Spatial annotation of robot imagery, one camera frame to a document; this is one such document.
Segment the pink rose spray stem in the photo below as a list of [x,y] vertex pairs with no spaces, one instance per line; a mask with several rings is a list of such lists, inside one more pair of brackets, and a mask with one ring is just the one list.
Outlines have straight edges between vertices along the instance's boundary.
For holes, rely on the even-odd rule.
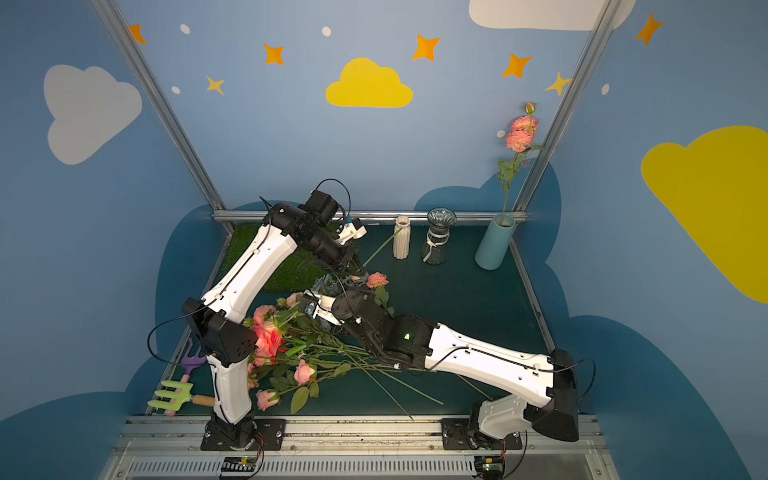
[[543,146],[535,144],[539,129],[539,120],[535,117],[536,110],[535,103],[527,102],[523,107],[524,114],[511,123],[505,137],[506,148],[512,150],[514,156],[510,159],[500,158],[498,161],[496,178],[501,182],[504,192],[503,214],[507,213],[513,180],[528,167],[530,155],[544,149]]

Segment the coral pink rose stem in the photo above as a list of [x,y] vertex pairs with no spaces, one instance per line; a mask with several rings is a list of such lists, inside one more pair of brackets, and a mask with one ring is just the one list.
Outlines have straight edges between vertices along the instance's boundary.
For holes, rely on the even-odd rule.
[[286,352],[281,347],[284,342],[281,329],[273,320],[276,313],[276,307],[263,305],[256,309],[252,318],[246,319],[246,326],[257,335],[255,362],[258,366],[269,364],[279,352]]

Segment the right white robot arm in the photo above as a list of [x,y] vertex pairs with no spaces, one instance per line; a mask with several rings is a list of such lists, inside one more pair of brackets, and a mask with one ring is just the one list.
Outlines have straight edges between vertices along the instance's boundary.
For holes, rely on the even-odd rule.
[[480,341],[445,324],[391,314],[370,290],[323,296],[319,316],[343,327],[380,363],[397,370],[447,372],[505,391],[474,409],[475,434],[501,440],[531,429],[562,442],[579,439],[576,363],[554,349],[524,353]]

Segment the blue grey fabric flowers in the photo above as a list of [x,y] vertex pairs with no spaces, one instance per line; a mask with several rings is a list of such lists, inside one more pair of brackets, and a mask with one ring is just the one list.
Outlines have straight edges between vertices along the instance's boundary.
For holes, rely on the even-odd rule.
[[361,280],[361,277],[355,275],[326,273],[314,282],[311,290],[318,296],[337,297],[346,290],[361,286]]

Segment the white ribbed ceramic vase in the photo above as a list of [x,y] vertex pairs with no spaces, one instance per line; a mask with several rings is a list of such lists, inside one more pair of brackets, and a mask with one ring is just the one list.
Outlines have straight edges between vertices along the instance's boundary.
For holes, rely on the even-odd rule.
[[393,236],[393,256],[397,260],[405,260],[409,255],[411,236],[411,220],[408,216],[398,216],[395,220]]

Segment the clear glass vase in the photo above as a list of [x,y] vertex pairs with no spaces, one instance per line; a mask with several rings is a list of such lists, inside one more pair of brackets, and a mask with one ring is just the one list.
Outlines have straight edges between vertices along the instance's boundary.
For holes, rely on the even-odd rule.
[[429,229],[422,248],[422,261],[428,265],[445,262],[450,231],[457,222],[456,214],[445,207],[433,208],[427,213]]

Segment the teal cylinder vase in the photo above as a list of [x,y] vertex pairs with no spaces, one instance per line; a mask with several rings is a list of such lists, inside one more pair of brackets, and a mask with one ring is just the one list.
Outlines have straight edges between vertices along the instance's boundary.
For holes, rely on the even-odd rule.
[[516,228],[516,221],[506,213],[499,213],[489,222],[475,254],[476,264],[484,270],[496,270],[503,263]]

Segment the green artificial grass mat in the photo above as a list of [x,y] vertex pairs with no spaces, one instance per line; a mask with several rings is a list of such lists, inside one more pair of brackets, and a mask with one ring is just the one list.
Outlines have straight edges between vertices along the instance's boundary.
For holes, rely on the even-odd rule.
[[[259,227],[260,225],[257,223],[239,223],[235,226],[229,247],[214,278],[215,283],[218,283],[229,272],[246,251],[246,248],[255,238]],[[303,291],[312,287],[317,279],[326,274],[327,271],[320,266],[311,253],[298,249],[275,270],[262,291],[271,293]]]

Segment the pink flower bouquet pile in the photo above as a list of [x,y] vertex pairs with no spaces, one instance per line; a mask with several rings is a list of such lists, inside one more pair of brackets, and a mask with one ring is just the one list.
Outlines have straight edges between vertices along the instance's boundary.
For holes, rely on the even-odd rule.
[[319,383],[341,377],[352,370],[368,376],[375,371],[392,378],[396,370],[415,368],[422,371],[413,358],[396,360],[378,358],[362,345],[354,346],[342,340],[349,331],[312,319],[299,310],[303,292],[279,299],[273,320],[281,329],[286,352],[279,352],[269,364],[258,366],[255,350],[248,357],[248,388],[261,411],[278,405],[282,397],[291,396],[290,412],[299,412],[309,399],[319,395]]

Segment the purple toy garden rake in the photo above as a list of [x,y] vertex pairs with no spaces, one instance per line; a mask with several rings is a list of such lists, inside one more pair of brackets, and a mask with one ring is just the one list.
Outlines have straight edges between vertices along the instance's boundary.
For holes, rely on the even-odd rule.
[[183,375],[178,380],[178,383],[188,384],[191,373],[203,366],[206,363],[206,357],[202,353],[202,347],[198,346],[195,353],[192,352],[193,342],[192,339],[188,339],[187,349],[181,358],[181,368],[183,369]]

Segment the green toy garden fork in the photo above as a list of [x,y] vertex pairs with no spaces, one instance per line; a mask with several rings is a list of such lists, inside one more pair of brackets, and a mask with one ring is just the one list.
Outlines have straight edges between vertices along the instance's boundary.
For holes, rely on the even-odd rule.
[[214,397],[193,394],[191,392],[192,383],[163,380],[161,386],[162,389],[154,392],[156,399],[147,402],[149,407],[178,412],[185,403],[206,407],[214,407],[216,405]]

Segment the horizontal aluminium frame bar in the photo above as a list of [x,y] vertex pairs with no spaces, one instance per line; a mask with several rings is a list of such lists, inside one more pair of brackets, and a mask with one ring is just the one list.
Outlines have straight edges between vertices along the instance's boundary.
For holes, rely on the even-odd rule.
[[[212,218],[214,221],[224,222],[260,222],[266,215],[267,210],[214,210]],[[353,211],[348,212],[347,215],[352,218],[359,218],[363,222],[367,223],[392,223],[398,217],[408,217],[412,222],[425,223],[427,221],[427,211]],[[470,211],[458,211],[455,213],[457,221],[459,223],[483,223],[492,220],[497,213],[496,212],[470,212]]]

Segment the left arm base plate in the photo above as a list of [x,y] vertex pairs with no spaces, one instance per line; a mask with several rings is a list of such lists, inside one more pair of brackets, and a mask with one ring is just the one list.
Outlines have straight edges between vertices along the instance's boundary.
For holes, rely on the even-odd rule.
[[202,451],[279,451],[287,422],[278,418],[246,417],[230,424],[217,415],[207,422]]

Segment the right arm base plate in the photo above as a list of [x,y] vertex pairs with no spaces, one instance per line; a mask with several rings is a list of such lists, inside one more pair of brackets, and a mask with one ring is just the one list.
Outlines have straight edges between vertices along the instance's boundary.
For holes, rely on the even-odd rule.
[[445,450],[521,450],[523,439],[518,432],[496,439],[482,433],[467,417],[444,417],[439,420]]

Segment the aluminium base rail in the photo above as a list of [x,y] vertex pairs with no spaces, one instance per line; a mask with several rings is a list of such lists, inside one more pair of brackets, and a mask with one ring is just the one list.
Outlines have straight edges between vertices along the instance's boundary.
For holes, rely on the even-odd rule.
[[205,451],[202,416],[127,420],[104,479],[616,479],[593,416],[575,443],[516,432],[489,448],[464,416],[267,416],[249,451]]

